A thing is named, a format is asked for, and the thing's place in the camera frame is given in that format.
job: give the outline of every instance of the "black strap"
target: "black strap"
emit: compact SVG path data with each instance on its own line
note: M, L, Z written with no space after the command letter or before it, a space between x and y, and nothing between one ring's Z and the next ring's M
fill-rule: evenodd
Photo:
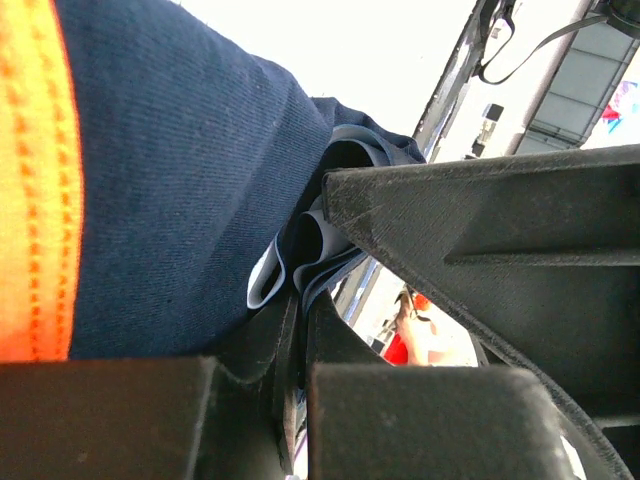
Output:
M516 33L516 26L513 23L513 19L511 18L511 12L510 11L505 11L502 18L507 23L507 26L511 30L511 35L509 35L509 38L507 39L507 41L504 42L504 44L502 44L502 46L493 55L493 57L491 57L485 64L480 66L480 68L478 69L478 72L477 72L478 78L481 81L483 81L484 83L487 83L489 85L502 85L504 82L509 80L513 76L514 73L516 73L518 70L520 70L520 67L522 67L525 63L527 63L527 61L529 61L529 59L533 56L534 53L536 53L541 48L547 46L549 43L553 42L554 40L557 40L558 38L563 37L563 36L565 36L565 35L567 35L569 33L577 32L578 30L580 30L582 28L590 27L591 25L595 25L597 23L606 22L608 17L606 15L596 15L596 16L593 16L593 17L583 18L582 20L574 22L574 23L572 23L570 25L567 25L566 27L561 28L560 30L557 30L557 31L553 32L551 35L549 35L544 40L542 40L538 44L538 46L536 48L534 48L533 51L527 56L527 58L525 58L520 63L520 65L518 65L515 69L513 69L509 75L507 75L506 77L502 78L501 80L497 80L495 82L492 82L491 80L487 80L487 77L485 76L487 68L489 67L491 62L493 62L493 60L498 55L500 55L500 52L502 52L502 50L504 50L504 47L507 46L507 44L511 41L511 39L513 38L513 36Z

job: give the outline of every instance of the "navy blue cloth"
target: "navy blue cloth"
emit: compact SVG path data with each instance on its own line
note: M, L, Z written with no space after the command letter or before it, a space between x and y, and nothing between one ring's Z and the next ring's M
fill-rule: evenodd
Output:
M420 157L165 0L56 6L85 180L72 358L192 353L240 325L251 269L335 125Z

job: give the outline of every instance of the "orange stripe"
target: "orange stripe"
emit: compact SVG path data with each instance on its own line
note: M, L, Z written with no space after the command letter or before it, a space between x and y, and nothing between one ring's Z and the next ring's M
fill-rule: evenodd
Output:
M0 119L0 362L65 360L82 163L66 51L48 0L0 0Z

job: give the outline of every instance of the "orange stitching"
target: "orange stitching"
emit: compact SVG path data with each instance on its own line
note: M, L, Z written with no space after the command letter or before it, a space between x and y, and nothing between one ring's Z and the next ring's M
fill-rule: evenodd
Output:
M16 81L16 67L10 61L6 53L0 58L2 68L0 74L5 79L7 100L11 109L15 133L15 148L18 158L20 158L20 174L22 178L22 188L27 199L27 235L29 237L29 291L30 291L30 312L29 319L29 339L31 341L31 355L33 360L38 361L40 352L38 349L40 330L40 241L38 238L38 208L35 202L35 161L33 152L26 141L26 134L29 126L26 118L20 111L24 104L24 98L20 94L20 85Z
M25 2L28 9L31 9L35 2L33 0L26 0ZM69 257L69 253L71 251L71 239L72 234L71 230L73 228L73 219L72 219L72 209L70 199L70 190L69 190L69 181L68 178L71 174L69 171L68 165L68 151L69 145L67 142L67 136L64 133L62 128L63 122L65 121L64 110L61 106L60 96L58 85L54 81L54 77L51 75L51 70L53 69L54 62L49 56L46 54L46 50L43 48L43 41L45 40L45 36L43 33L38 30L37 22L34 19L31 19L31 35L36 43L36 48L40 55L40 61L42 62L42 71L45 77L45 81L47 83L47 91L49 93L49 99L53 104L53 122L55 125L56 132L56 155L58 160L58 174L59 174L59 186L61 190L60 201L62 204L62 223L63 223L63 239L62 239L62 250L61 250L61 263L59 265L59 274L58 274L58 299L60 300L56 305L56 347L55 347L55 356L60 358L63 355L62 352L62 344L64 340L64 330L65 330L65 318L67 314L67 304L63 301L67 296L67 284L69 283L69 262L67 261Z

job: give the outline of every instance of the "garment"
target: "garment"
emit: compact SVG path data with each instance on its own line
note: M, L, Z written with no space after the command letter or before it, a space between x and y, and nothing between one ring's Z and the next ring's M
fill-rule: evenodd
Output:
M310 99L164 0L58 0L80 119L85 216L71 358L193 353L246 319L251 268L334 126Z

